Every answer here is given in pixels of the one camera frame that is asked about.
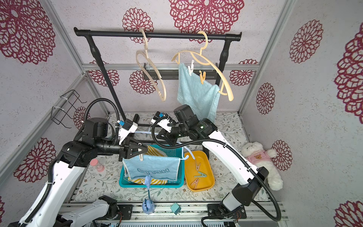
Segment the grey clothespin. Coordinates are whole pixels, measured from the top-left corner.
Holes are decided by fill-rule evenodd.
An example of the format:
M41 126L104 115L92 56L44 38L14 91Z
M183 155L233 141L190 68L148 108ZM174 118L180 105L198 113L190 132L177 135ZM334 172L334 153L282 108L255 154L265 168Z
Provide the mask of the grey clothespin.
M140 161L143 161L144 158L143 158L143 153L144 153L144 150L143 149L138 149L138 152L139 152L139 158L140 158Z

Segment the blue hello towel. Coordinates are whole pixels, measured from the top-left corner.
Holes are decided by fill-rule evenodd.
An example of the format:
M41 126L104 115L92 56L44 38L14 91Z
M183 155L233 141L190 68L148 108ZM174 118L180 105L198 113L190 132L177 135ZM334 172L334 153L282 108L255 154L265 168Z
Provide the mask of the blue hello towel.
M180 162L177 157L144 155L142 161L139 157L124 159L123 165L132 180L151 176L156 180L176 181Z

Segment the peach pink clothespin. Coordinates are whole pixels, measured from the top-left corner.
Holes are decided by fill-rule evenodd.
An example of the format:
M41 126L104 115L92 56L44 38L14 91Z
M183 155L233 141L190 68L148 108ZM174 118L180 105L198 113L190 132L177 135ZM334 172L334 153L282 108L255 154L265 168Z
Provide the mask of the peach pink clothespin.
M201 163L198 162L197 160L195 160L195 169L196 169L197 172L199 171L200 166L201 166Z

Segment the green clothespin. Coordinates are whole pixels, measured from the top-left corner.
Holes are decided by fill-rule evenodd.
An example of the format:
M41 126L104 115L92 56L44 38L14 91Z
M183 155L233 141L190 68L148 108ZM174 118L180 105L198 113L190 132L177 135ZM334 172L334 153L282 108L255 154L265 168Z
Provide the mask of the green clothespin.
M205 174L205 173L203 173L203 172L198 171L198 174L197 174L197 175L195 175L194 177L195 177L195 178L205 178L205 177L207 177L207 176L208 176L207 174Z

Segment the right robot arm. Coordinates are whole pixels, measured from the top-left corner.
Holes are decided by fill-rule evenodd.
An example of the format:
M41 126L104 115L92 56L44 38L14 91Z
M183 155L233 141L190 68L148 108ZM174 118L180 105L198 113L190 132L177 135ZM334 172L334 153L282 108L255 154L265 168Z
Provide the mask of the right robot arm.
M207 219L230 218L244 206L256 205L271 220L282 219L281 209L271 190L267 187L268 170L257 167L244 158L225 139L221 131L208 118L198 119L189 105L182 105L174 110L177 120L168 114L156 112L151 120L153 141L166 149L182 148L191 144L201 144L211 151L230 170L237 180L237 186L221 201L218 208L201 219L206 226ZM269 213L255 201L255 196L264 189L276 210L276 215Z

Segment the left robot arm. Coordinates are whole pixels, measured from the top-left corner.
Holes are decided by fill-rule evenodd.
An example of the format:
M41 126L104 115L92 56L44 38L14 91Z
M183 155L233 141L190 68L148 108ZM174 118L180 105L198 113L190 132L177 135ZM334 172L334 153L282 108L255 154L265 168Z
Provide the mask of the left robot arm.
M118 217L117 201L101 196L94 203L77 211L60 214L61 206L91 161L99 155L118 155L120 160L131 159L147 152L147 147L135 140L138 124L130 119L111 125L105 118L89 118L91 108L98 102L117 106L107 98L92 101L85 109L83 123L74 140L66 143L48 166L44 188L28 212L11 227L83 227L97 218Z

